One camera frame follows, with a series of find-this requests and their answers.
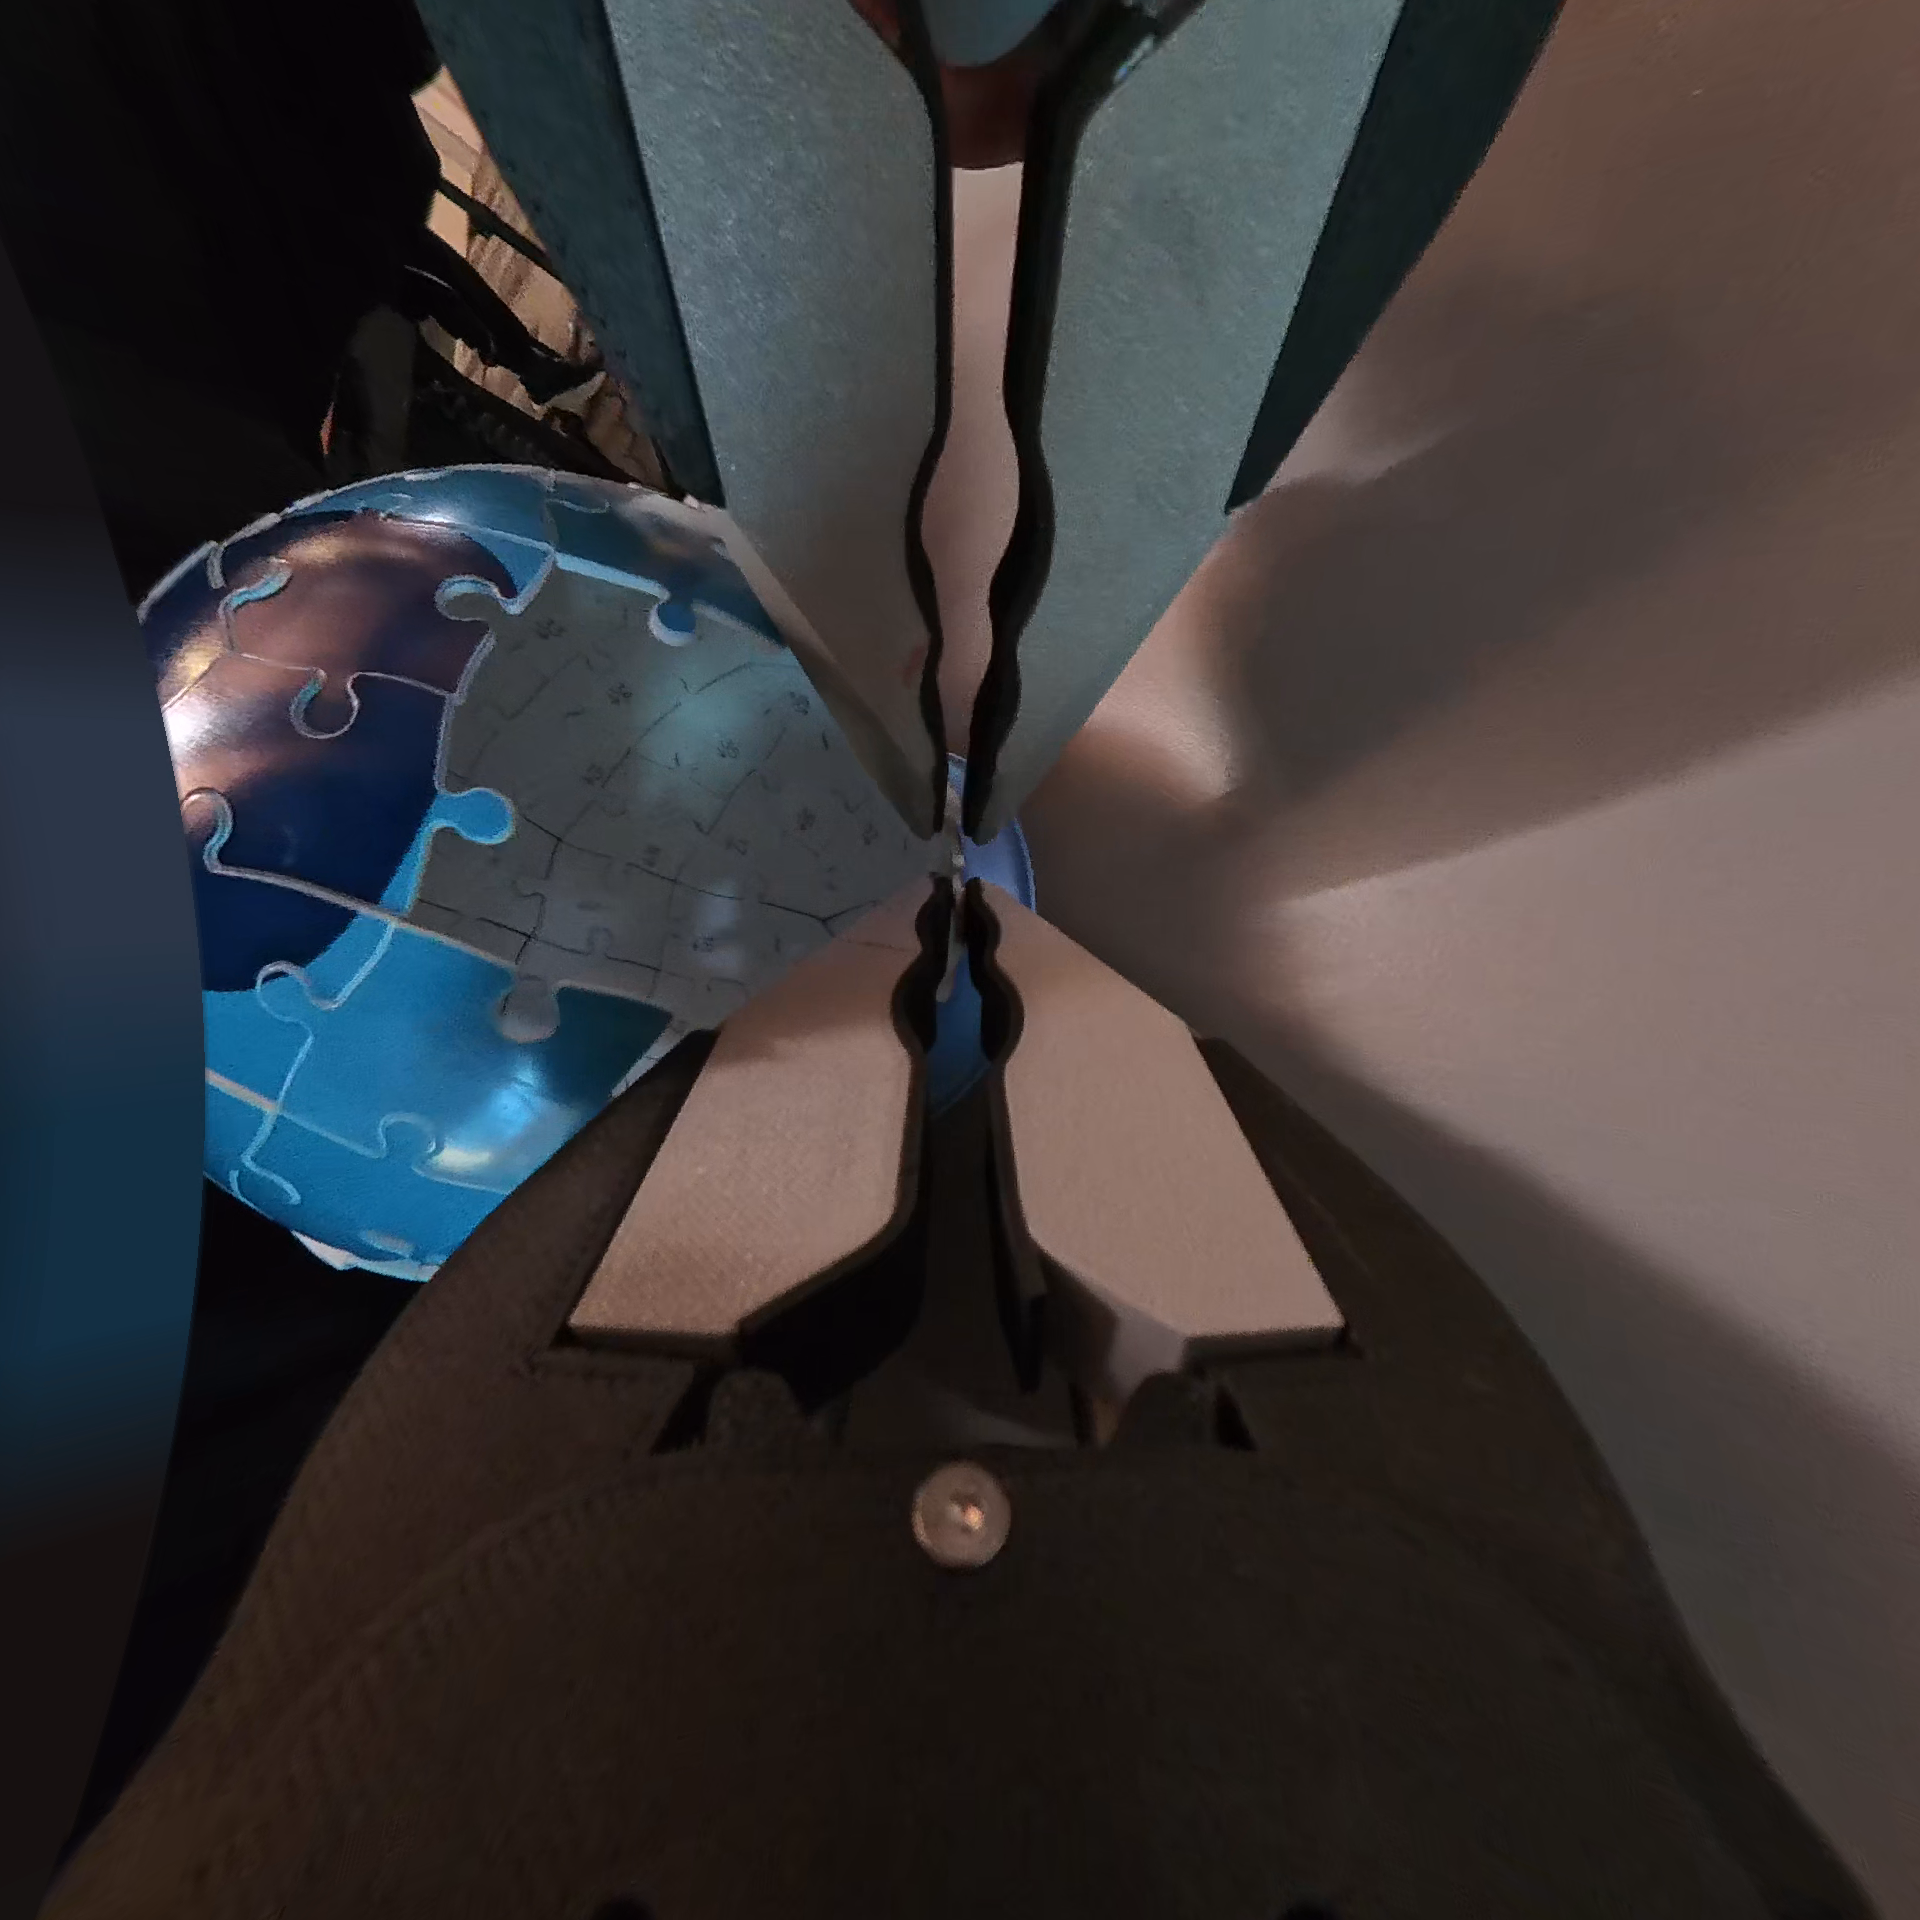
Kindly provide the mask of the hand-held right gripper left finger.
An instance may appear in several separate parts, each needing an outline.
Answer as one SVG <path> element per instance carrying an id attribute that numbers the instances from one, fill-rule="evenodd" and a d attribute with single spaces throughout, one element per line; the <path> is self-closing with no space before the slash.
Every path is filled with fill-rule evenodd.
<path id="1" fill-rule="evenodd" d="M 953 884 L 910 884 L 727 1019 L 567 1331 L 780 1375 L 804 1407 L 921 1307 L 926 1055 Z"/>

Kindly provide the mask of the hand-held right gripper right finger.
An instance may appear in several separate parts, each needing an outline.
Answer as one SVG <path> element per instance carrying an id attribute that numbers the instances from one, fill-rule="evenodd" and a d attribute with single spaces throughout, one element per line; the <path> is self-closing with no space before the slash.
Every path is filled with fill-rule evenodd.
<path id="1" fill-rule="evenodd" d="M 999 1319 L 1120 1406 L 1144 1378 L 1343 1327 L 1188 1027 L 996 884 L 964 898 L 990 1058 Z"/>

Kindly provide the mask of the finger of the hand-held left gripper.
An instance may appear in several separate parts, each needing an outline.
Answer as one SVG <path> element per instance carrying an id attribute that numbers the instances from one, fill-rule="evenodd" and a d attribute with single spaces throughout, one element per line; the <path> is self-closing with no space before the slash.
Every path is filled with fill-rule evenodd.
<path id="1" fill-rule="evenodd" d="M 1117 6 L 1070 152 L 1024 173 L 1004 391 L 1019 515 L 995 584 L 967 831 L 1017 814 L 1229 515 L 1404 4 Z"/>
<path id="2" fill-rule="evenodd" d="M 943 374 L 932 128 L 840 2 L 607 4 L 724 512 L 907 829 L 943 823 L 910 515 Z"/>

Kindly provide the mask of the blue round ball stand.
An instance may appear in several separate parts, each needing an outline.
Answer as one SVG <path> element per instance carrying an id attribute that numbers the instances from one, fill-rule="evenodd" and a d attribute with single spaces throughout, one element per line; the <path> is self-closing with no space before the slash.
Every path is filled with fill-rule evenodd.
<path id="1" fill-rule="evenodd" d="M 964 902 L 967 882 L 995 884 L 1024 907 L 1035 907 L 1035 875 L 1019 823 L 1008 823 L 990 840 L 960 835 L 958 866 L 951 870 L 951 902 Z M 1014 1000 L 1008 988 L 980 995 L 972 974 L 972 948 L 958 933 L 947 947 L 947 971 L 923 1021 L 923 1090 L 928 1118 L 951 1110 L 985 1076 L 1017 1032 Z"/>

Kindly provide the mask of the blue puzzle ball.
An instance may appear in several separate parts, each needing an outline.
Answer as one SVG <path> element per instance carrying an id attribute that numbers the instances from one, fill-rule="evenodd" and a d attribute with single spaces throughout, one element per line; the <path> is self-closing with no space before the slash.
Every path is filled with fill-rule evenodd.
<path id="1" fill-rule="evenodd" d="M 936 868 L 716 524 L 404 471 L 136 608 L 193 856 L 207 1179 L 425 1279 L 685 1032 Z"/>

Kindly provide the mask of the person's dark clothed torso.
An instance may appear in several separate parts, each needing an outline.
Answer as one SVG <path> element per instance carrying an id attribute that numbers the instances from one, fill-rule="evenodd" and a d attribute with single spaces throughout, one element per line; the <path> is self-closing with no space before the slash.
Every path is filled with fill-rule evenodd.
<path id="1" fill-rule="evenodd" d="M 5 1526 L 157 1469 L 185 1340 L 191 934 L 131 603 L 319 479 L 438 165 L 413 4 L 5 4 L 5 243 L 77 501 L 5 477 Z"/>

